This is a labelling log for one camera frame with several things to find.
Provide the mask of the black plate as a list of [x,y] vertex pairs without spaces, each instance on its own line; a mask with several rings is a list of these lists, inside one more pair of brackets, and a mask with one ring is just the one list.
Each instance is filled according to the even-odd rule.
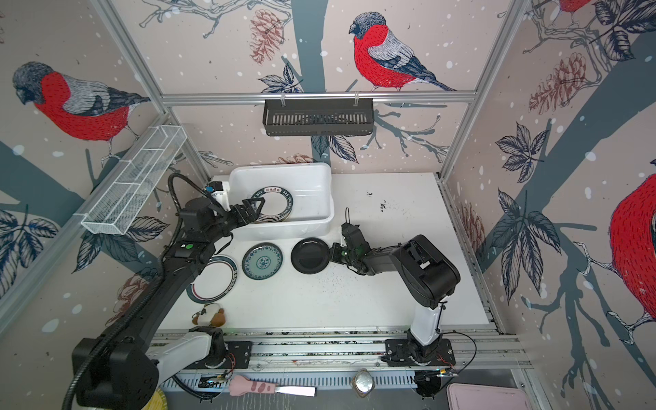
[[330,263],[330,248],[321,239],[309,237],[299,241],[290,254],[293,268],[312,275],[322,272]]

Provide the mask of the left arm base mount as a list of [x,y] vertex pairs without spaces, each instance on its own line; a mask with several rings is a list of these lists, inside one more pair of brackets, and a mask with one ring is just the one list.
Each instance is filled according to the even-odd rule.
[[253,350],[250,341],[225,342],[218,353],[211,353],[208,357],[198,360],[188,369],[195,370],[245,370],[249,368]]

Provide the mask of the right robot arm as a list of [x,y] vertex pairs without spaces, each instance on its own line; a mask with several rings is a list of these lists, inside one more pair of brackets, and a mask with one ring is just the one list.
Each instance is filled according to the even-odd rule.
[[461,281],[455,265],[424,235],[403,244],[373,248],[358,225],[341,225],[342,241],[331,246],[330,261],[360,276],[398,273],[415,302],[413,322],[401,352],[386,361],[403,366],[410,359],[419,366],[454,366],[454,355],[440,329],[446,299]]

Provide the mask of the teal patterned small plate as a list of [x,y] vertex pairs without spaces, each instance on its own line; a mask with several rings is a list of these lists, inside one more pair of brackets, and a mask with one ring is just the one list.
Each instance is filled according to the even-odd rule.
[[242,270],[247,278],[265,280],[273,277],[284,262],[280,247],[272,243],[256,244],[242,259]]

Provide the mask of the green rim lettered plate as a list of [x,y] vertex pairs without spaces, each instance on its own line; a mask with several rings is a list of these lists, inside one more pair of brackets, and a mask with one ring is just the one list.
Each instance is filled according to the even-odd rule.
[[263,187],[250,198],[265,201],[261,214],[257,219],[259,223],[282,222],[290,216],[294,206],[292,194],[280,186]]

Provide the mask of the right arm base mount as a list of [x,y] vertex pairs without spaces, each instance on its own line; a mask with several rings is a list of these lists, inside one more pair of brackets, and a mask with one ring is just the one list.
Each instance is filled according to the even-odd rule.
[[390,367],[454,367],[451,342],[439,338],[428,346],[410,339],[387,339],[382,362]]

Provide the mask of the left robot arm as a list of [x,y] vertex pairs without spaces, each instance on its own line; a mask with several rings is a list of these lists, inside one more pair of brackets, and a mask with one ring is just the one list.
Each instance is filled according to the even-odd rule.
[[73,379],[63,398],[103,409],[140,409],[166,376],[147,355],[150,342],[180,295],[215,254],[215,244],[254,223],[265,204],[248,198],[223,208],[205,189],[182,174],[167,178],[179,218],[160,256],[160,273],[123,316],[97,338],[84,338],[72,353]]

